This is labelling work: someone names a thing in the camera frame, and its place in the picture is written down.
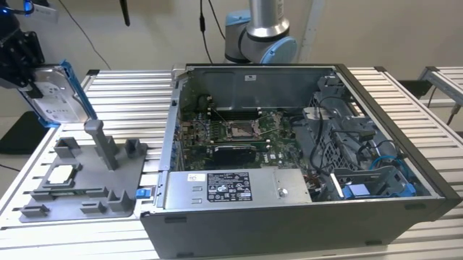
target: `motherboard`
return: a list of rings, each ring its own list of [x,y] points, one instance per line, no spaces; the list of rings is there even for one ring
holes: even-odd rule
[[[182,122],[182,144],[187,171],[270,166],[308,169],[290,117],[280,110],[254,115],[217,110],[193,114]]]

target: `3d printed holder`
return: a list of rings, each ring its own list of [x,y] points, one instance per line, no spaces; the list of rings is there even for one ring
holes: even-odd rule
[[[81,146],[73,137],[59,139],[58,157],[21,210],[23,223],[133,214],[149,146],[139,139],[118,145],[103,125],[101,120],[85,125],[95,145]]]

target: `barcode sticker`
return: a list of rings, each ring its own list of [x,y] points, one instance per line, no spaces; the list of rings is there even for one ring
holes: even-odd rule
[[[245,81],[255,81],[258,79],[257,75],[246,75],[245,76]]]

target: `blue cable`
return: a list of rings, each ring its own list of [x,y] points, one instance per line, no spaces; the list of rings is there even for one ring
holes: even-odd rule
[[[377,165],[377,163],[378,163],[381,160],[384,160],[384,159],[394,159],[396,161],[398,161],[398,163],[401,164],[401,166],[404,167],[404,169],[405,169],[406,172],[408,172],[406,179],[409,179],[409,168],[408,168],[406,164],[402,162],[402,160],[400,160],[396,156],[392,156],[392,155],[380,156],[380,157],[374,160],[374,162],[372,163],[372,166],[370,166],[369,170],[373,170],[374,167],[376,167],[376,165]]]
[[[372,163],[372,166],[370,166],[369,170],[373,170],[373,169],[374,169],[377,163],[378,163],[381,160],[384,160],[384,159],[396,159],[396,158],[397,158],[397,157],[396,157],[396,156],[392,156],[392,155],[380,156],[380,157],[374,160],[374,162]]]

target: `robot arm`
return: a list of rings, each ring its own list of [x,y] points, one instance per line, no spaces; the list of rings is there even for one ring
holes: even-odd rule
[[[0,0],[0,86],[17,88],[38,99],[43,94],[35,84],[34,69],[45,63],[45,55],[37,33],[23,32],[15,17],[15,14],[27,14],[33,10],[14,10],[7,1]]]
[[[226,19],[226,59],[234,63],[289,63],[298,44],[289,36],[284,0],[250,0],[251,10],[231,12]]]

